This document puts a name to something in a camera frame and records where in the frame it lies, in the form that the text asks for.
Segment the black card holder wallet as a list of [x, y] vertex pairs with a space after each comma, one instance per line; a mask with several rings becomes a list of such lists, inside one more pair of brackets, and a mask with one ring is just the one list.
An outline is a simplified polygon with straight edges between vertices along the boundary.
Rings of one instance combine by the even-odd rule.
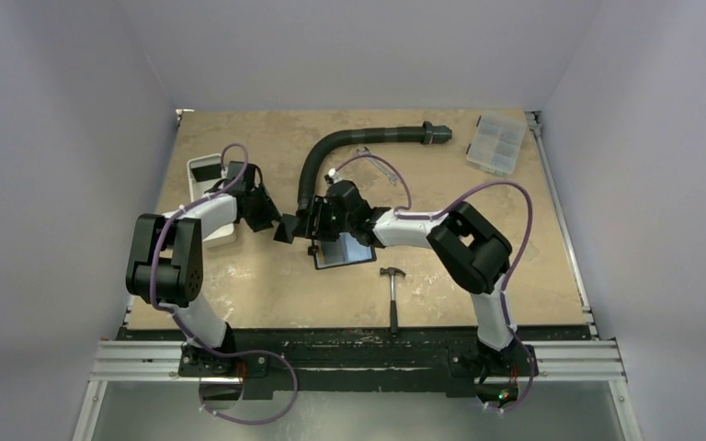
[[373, 246], [360, 244], [349, 233], [341, 233], [333, 242], [311, 240], [308, 255], [313, 259], [316, 270], [359, 265], [377, 260]]

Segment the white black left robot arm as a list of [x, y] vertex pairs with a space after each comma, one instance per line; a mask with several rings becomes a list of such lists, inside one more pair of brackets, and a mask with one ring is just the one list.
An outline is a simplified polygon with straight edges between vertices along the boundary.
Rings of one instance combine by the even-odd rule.
[[166, 214], [146, 213], [135, 222], [126, 289], [176, 323], [201, 363], [224, 376], [237, 363], [229, 324], [201, 292], [203, 241], [227, 225], [244, 222], [252, 232], [272, 228], [280, 213], [263, 183], [260, 167], [231, 161], [202, 197]]

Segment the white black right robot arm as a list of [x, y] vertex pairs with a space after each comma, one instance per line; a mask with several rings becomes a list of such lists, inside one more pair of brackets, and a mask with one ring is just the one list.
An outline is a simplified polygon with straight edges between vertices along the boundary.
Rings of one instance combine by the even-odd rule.
[[[484, 189], [501, 186], [515, 188], [526, 202], [525, 238], [518, 249], [467, 200]], [[281, 243], [296, 238], [331, 242], [348, 234], [364, 247], [433, 251], [451, 279], [471, 296], [482, 367], [500, 374], [514, 364], [513, 347], [521, 345], [508, 310], [507, 286], [525, 252], [532, 224], [530, 194], [510, 180], [473, 187], [445, 209], [432, 212], [372, 206], [353, 182], [342, 180], [324, 196], [313, 197], [307, 208], [282, 215], [274, 239]]]

